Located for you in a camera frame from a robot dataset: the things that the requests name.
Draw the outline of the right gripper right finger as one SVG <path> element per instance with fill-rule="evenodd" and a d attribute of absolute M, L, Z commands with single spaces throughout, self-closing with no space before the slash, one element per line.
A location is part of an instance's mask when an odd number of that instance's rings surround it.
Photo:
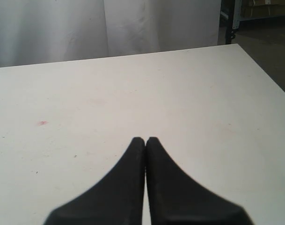
<path fill-rule="evenodd" d="M 251 224 L 241 206 L 187 175 L 156 137 L 150 137 L 146 143 L 146 180 L 153 225 Z"/>

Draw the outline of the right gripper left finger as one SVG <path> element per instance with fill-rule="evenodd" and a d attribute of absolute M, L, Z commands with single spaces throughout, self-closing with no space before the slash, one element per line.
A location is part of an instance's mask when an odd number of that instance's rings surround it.
<path fill-rule="evenodd" d="M 134 137 L 116 165 L 93 187 L 53 210 L 46 225 L 140 225 L 145 142 Z"/>

